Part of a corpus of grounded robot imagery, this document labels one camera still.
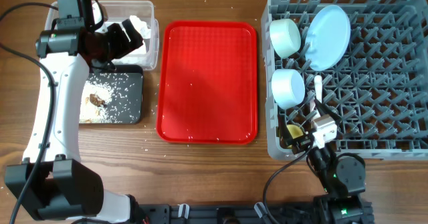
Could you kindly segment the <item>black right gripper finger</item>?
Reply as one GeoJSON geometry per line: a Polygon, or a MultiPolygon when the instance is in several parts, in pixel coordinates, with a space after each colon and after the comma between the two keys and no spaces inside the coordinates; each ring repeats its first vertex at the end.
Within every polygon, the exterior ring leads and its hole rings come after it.
{"type": "Polygon", "coordinates": [[[337,115],[335,112],[333,112],[327,105],[321,103],[316,98],[314,99],[314,103],[315,103],[315,107],[316,107],[318,113],[321,116],[327,114],[335,121],[336,124],[341,123],[342,118],[339,115],[337,115]]]}
{"type": "Polygon", "coordinates": [[[279,140],[281,147],[290,147],[293,143],[293,137],[288,130],[287,124],[284,122],[284,119],[278,114],[278,131],[279,131],[279,140]]]}

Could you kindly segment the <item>yellow plastic cup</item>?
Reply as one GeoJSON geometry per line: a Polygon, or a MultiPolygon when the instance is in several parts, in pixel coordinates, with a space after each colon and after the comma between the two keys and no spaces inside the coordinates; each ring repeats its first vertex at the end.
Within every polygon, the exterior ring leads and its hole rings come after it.
{"type": "Polygon", "coordinates": [[[284,143],[286,144],[286,146],[288,148],[291,148],[291,146],[292,146],[292,139],[295,139],[295,138],[303,136],[304,132],[303,132],[303,130],[299,126],[296,126],[294,124],[288,124],[287,125],[287,130],[288,130],[288,133],[284,137],[284,143]]]}

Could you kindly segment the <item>cream plastic spoon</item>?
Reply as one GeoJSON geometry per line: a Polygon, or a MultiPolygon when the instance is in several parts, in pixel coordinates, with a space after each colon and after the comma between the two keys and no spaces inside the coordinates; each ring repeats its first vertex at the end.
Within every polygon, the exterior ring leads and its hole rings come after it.
{"type": "Polygon", "coordinates": [[[323,79],[322,76],[317,75],[314,77],[314,89],[316,94],[316,99],[322,103],[322,91],[323,91],[323,79]]]}

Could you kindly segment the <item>white paper napkin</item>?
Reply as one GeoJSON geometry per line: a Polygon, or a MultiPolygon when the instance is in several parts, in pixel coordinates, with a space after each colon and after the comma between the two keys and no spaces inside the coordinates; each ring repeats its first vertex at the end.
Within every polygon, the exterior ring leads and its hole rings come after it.
{"type": "Polygon", "coordinates": [[[148,27],[147,23],[141,20],[136,15],[131,15],[129,20],[132,26],[137,30],[137,32],[142,37],[140,41],[141,46],[137,49],[131,51],[128,55],[120,58],[119,60],[115,60],[117,63],[121,64],[136,64],[139,66],[146,66],[150,62],[148,61],[148,49],[149,41],[151,37],[151,29],[148,27]]]}

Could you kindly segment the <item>light blue bowl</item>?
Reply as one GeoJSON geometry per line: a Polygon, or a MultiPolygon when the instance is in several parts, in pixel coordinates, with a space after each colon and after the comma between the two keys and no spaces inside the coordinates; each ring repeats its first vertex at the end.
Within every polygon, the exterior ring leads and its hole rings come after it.
{"type": "Polygon", "coordinates": [[[283,110],[297,106],[304,100],[305,85],[297,70],[276,70],[272,76],[271,86],[274,100],[283,110]]]}

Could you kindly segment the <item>large light blue plate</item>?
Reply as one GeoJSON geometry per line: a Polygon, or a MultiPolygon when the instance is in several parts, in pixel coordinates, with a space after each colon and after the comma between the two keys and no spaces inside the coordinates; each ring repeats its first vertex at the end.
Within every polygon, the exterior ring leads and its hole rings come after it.
{"type": "Polygon", "coordinates": [[[341,7],[328,5],[320,10],[305,40],[309,44],[305,58],[310,60],[310,68],[320,72],[336,65],[348,47],[350,32],[350,20],[341,7]]]}

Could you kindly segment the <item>green bowl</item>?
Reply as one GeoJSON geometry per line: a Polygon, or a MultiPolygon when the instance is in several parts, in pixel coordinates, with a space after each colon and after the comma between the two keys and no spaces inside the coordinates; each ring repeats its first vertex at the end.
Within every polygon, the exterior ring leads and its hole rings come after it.
{"type": "Polygon", "coordinates": [[[288,58],[301,47],[300,30],[291,19],[274,20],[270,24],[270,39],[275,52],[288,58]]]}

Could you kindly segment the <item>white plastic fork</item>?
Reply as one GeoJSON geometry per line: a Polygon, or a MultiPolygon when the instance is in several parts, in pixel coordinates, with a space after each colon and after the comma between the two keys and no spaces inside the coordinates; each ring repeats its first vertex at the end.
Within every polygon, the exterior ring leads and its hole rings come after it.
{"type": "Polygon", "coordinates": [[[308,99],[309,99],[309,111],[311,114],[314,114],[314,118],[315,118],[318,114],[318,111],[316,109],[316,104],[315,104],[315,99],[316,99],[315,91],[309,92],[308,99]]]}

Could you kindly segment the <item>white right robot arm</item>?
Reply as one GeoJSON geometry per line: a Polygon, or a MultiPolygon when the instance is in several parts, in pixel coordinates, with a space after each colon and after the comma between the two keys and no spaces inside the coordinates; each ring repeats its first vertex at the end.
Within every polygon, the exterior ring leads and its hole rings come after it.
{"type": "Polygon", "coordinates": [[[317,99],[314,104],[320,116],[312,120],[312,128],[294,138],[281,122],[280,142],[307,160],[326,192],[313,200],[319,222],[368,223],[360,198],[365,192],[365,161],[357,154],[335,153],[330,142],[338,135],[341,117],[317,99]]]}

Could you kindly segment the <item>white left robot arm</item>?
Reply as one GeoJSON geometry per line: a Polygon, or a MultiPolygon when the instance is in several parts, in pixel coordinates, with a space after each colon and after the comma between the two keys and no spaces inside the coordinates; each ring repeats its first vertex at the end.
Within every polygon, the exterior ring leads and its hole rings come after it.
{"type": "Polygon", "coordinates": [[[143,44],[130,20],[108,26],[95,19],[98,0],[58,0],[58,18],[41,32],[33,63],[41,70],[33,134],[20,164],[9,165],[5,184],[36,221],[148,223],[132,195],[107,191],[84,166],[78,127],[84,84],[93,69],[106,69],[143,44]]]}

